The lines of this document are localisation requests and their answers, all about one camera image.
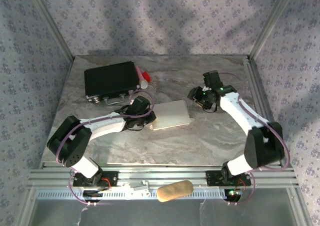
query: glass panel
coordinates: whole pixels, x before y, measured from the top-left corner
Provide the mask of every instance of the glass panel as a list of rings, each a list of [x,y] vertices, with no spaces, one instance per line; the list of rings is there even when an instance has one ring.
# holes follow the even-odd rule
[[[76,200],[38,200],[30,225],[295,226],[296,222],[286,189],[257,189],[237,206],[222,199],[113,200],[89,207]]]

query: marble surface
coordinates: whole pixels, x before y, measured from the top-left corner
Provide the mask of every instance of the marble surface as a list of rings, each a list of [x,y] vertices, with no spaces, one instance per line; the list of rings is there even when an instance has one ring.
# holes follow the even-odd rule
[[[85,155],[99,163],[157,163],[222,165],[243,153],[246,136],[237,123],[222,109],[205,113],[187,98],[191,88],[203,86],[202,74],[212,70],[233,73],[238,78],[221,74],[225,85],[233,85],[244,100],[253,105],[253,98],[245,75],[242,57],[101,57],[76,56],[63,90],[50,136],[67,116],[93,118],[107,115],[125,103],[107,106],[93,104],[85,99],[84,70],[88,68],[134,61],[141,70],[147,70],[152,82],[147,90],[156,103],[186,100],[190,125],[152,131],[112,133],[94,139]],[[42,161],[54,161],[55,156],[45,148]]]

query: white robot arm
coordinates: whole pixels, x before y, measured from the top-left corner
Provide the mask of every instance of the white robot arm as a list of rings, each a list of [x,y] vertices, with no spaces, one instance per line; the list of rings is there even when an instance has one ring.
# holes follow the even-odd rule
[[[220,106],[239,124],[247,136],[244,153],[223,164],[221,172],[224,181],[284,158],[282,128],[277,122],[269,122],[258,115],[239,97],[235,88],[223,85],[217,71],[204,73],[203,79],[205,87],[193,88],[188,98],[204,110],[210,109],[213,103],[214,112],[217,106]]]
[[[80,120],[75,116],[67,117],[49,139],[47,147],[56,155],[58,162],[80,172],[95,184],[101,178],[101,169],[92,159],[84,156],[89,141],[135,126],[143,127],[155,119],[149,100],[138,96],[131,105],[106,116]]]

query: black box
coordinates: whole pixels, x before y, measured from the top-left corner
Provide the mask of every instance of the black box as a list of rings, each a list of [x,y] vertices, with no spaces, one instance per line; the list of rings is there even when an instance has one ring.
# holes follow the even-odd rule
[[[90,102],[128,95],[139,85],[133,62],[92,68],[84,71],[85,97]]]

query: patterned wallpaper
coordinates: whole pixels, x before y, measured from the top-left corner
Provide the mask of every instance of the patterned wallpaper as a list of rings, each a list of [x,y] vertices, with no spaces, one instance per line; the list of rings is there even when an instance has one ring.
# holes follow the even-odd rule
[[[31,0],[0,0],[0,225],[39,165],[68,67]]]
[[[73,55],[248,54],[276,0],[45,0]]]
[[[320,0],[290,0],[256,63],[315,225],[320,225]]]

